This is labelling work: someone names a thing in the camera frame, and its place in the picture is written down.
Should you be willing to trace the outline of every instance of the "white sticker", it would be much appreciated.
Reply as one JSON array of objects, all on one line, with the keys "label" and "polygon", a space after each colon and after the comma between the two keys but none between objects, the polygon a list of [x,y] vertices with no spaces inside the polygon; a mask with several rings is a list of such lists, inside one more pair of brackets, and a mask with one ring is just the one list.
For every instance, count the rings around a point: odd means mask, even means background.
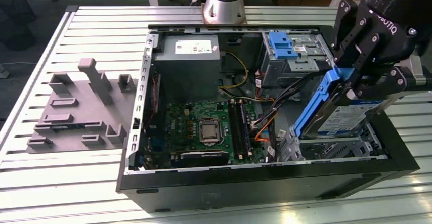
[{"label": "white sticker", "polygon": [[286,134],[287,134],[287,132],[283,129],[280,129],[279,133],[278,133],[278,138],[284,138]]},{"label": "white sticker", "polygon": [[366,112],[380,104],[354,104],[339,106],[330,118],[319,128],[318,132],[335,135],[340,131],[351,131],[366,118]]},{"label": "white sticker", "polygon": [[306,51],[306,47],[304,46],[295,46],[295,51]]},{"label": "white sticker", "polygon": [[256,87],[258,88],[262,88],[262,80],[260,79],[256,79],[255,80],[255,84],[256,84]]},{"label": "white sticker", "polygon": [[211,54],[211,40],[179,40],[176,54]]},{"label": "white sticker", "polygon": [[271,146],[268,146],[267,152],[271,154],[272,157],[275,157],[275,149]]}]

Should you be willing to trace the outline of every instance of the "motherboard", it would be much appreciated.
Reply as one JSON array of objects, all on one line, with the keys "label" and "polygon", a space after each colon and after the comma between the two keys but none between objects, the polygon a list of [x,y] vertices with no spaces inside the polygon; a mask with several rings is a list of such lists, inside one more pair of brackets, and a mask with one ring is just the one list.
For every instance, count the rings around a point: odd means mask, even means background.
[{"label": "motherboard", "polygon": [[255,120],[251,101],[170,103],[166,136],[150,140],[154,168],[263,163],[250,134]]}]

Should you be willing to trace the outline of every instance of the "floor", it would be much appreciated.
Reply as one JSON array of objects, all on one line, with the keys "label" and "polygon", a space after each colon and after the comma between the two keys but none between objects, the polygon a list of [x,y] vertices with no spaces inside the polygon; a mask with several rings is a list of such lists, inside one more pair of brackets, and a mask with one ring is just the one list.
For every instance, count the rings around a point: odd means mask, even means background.
[{"label": "floor", "polygon": [[[159,0],[162,6],[179,6],[190,4],[190,0]],[[34,12],[38,15],[35,22],[30,24],[36,37],[36,44],[24,51],[11,51],[0,43],[0,64],[10,71],[10,77],[0,79],[0,128],[10,115],[20,92],[27,83],[35,65],[6,63],[38,63],[43,54],[58,23],[68,5],[82,6],[148,6],[148,0],[28,0]],[[275,5],[272,0],[244,0],[248,6]]]}]

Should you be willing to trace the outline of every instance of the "cpu socket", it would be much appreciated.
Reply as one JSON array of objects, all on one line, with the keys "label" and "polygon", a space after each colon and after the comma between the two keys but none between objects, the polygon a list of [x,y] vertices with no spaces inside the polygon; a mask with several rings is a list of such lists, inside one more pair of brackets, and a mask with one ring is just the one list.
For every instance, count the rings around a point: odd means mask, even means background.
[{"label": "cpu socket", "polygon": [[210,147],[220,142],[219,125],[218,118],[203,118],[199,122],[200,142]]}]

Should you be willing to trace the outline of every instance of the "green motherboard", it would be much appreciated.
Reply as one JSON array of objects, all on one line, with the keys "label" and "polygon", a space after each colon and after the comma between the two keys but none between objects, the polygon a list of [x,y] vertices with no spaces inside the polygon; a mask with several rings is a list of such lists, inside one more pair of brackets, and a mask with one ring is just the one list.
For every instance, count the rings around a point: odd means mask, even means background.
[{"label": "green motherboard", "polygon": [[[244,102],[248,124],[256,120],[254,103]],[[204,144],[200,139],[200,122],[214,120],[219,125],[220,141],[215,145]],[[155,152],[152,159],[158,169],[172,168],[171,155],[174,152],[215,150],[230,154],[228,165],[263,163],[263,147],[251,138],[251,156],[239,159],[235,154],[228,102],[172,103],[167,106],[166,137],[163,153]]]}]

